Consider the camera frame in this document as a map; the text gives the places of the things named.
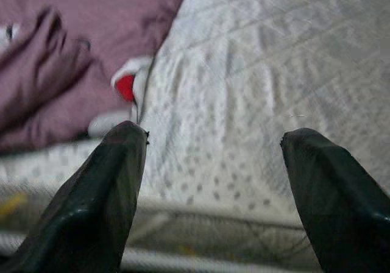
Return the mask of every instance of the dark green object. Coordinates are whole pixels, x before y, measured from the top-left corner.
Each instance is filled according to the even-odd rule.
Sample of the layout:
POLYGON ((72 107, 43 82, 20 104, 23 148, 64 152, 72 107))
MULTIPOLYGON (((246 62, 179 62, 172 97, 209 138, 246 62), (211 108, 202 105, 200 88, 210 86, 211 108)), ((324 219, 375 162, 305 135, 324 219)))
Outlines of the dark green object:
POLYGON ((286 133, 281 146, 323 270, 390 272, 390 199, 378 183, 347 150, 314 130, 286 133))
POLYGON ((147 133, 112 129, 59 189, 3 273, 114 273, 132 225, 147 133))

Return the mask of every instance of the purple fabric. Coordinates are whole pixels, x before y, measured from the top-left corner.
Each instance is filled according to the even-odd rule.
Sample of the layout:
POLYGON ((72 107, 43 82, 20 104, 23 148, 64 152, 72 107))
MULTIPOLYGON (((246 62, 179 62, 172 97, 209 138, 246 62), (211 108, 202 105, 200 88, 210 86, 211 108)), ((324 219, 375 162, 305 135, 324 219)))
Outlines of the purple fabric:
POLYGON ((112 75, 155 55, 181 1, 0 0, 0 26, 21 25, 0 55, 0 152, 71 140, 128 105, 112 75))

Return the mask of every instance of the bed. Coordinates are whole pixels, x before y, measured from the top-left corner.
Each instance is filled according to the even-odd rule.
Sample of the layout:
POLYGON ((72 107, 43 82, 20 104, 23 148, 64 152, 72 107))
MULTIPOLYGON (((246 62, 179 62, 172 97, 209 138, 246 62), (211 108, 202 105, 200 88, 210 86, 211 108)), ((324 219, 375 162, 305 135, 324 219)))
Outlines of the bed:
MULTIPOLYGON (((388 0, 184 0, 149 71, 151 144, 122 266, 318 270, 280 140, 317 130, 389 192, 389 49, 388 0)), ((98 144, 1 158, 1 198, 27 200, 3 221, 0 253, 98 144)))

